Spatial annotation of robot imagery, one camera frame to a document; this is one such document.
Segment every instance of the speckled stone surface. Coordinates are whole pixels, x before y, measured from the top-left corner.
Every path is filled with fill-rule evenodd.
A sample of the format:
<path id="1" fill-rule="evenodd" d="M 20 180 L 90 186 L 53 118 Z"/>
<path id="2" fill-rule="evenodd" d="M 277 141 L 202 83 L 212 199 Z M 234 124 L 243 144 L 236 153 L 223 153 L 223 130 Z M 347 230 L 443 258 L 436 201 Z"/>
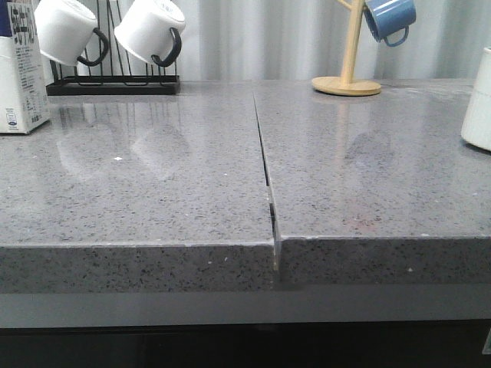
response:
<path id="1" fill-rule="evenodd" d="M 336 97 L 254 84 L 281 278 L 491 282 L 491 154 L 460 138 L 471 80 Z"/>
<path id="2" fill-rule="evenodd" d="M 0 136 L 0 293 L 271 287 L 250 83 L 51 102 Z"/>

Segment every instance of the milk carton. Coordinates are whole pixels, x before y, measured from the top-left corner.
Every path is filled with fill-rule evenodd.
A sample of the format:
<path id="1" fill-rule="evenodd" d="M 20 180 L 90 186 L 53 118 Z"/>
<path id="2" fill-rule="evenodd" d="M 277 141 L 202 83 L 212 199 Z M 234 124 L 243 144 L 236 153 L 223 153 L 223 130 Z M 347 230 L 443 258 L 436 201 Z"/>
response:
<path id="1" fill-rule="evenodd" d="M 30 0 L 0 0 L 0 133 L 29 133 L 49 120 Z"/>

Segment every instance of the white enamel mug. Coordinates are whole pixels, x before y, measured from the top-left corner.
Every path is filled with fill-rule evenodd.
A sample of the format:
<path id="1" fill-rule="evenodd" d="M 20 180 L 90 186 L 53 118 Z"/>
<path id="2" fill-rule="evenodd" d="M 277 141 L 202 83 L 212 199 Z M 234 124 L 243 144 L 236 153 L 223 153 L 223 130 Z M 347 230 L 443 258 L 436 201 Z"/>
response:
<path id="1" fill-rule="evenodd" d="M 141 61 L 168 67 L 179 56 L 185 27 L 184 14 L 170 0 L 135 0 L 114 36 Z"/>
<path id="2" fill-rule="evenodd" d="M 485 48 L 462 126 L 462 138 L 491 151 L 491 48 Z"/>
<path id="3" fill-rule="evenodd" d="M 47 58 L 60 64 L 89 67 L 98 65 L 107 54 L 109 41 L 97 27 L 92 11 L 77 0 L 41 0 L 35 10 L 39 48 Z M 103 42 L 103 50 L 95 61 L 81 56 L 92 34 Z"/>

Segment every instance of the black metal mug rack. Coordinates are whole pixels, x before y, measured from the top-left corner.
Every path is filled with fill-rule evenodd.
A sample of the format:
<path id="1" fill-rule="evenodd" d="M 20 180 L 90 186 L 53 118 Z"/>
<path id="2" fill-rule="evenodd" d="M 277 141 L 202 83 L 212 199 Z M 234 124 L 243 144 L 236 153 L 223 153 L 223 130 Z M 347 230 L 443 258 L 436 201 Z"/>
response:
<path id="1" fill-rule="evenodd" d="M 107 13 L 105 24 L 101 21 L 101 14 L 104 16 L 104 12 L 101 10 L 103 2 L 106 5 Z M 121 19 L 119 0 L 97 0 L 98 27 L 105 28 L 109 41 L 107 53 L 109 65 L 104 66 L 101 63 L 95 67 L 87 67 L 87 75 L 79 75 L 77 67 L 73 67 L 73 75 L 66 75 L 66 72 L 63 72 L 66 67 L 50 61 L 53 83 L 46 87 L 49 96 L 178 94 L 180 92 L 180 78 L 177 74 L 176 61 L 170 66 L 171 73 L 169 73 L 165 67 L 130 60 L 128 52 L 114 39 L 114 27 L 121 22 Z M 99 41 L 99 54 L 102 52 L 103 45 Z M 85 58 L 88 58 L 87 49 L 85 49 L 84 54 Z M 132 71 L 132 63 L 134 65 L 135 62 L 144 64 L 145 74 L 135 74 Z M 94 73 L 93 68 L 97 68 L 98 73 Z"/>

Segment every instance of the blue mug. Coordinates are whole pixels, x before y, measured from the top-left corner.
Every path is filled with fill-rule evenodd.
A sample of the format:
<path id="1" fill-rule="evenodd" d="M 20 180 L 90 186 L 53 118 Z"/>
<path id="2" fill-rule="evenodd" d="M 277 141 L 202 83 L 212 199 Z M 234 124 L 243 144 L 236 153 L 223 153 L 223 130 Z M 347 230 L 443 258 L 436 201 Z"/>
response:
<path id="1" fill-rule="evenodd" d="M 416 21 L 413 0 L 369 0 L 365 3 L 364 14 L 375 40 L 384 40 L 391 48 L 406 41 L 409 26 Z M 404 29 L 404 36 L 398 42 L 390 43 L 387 37 L 401 29 Z"/>

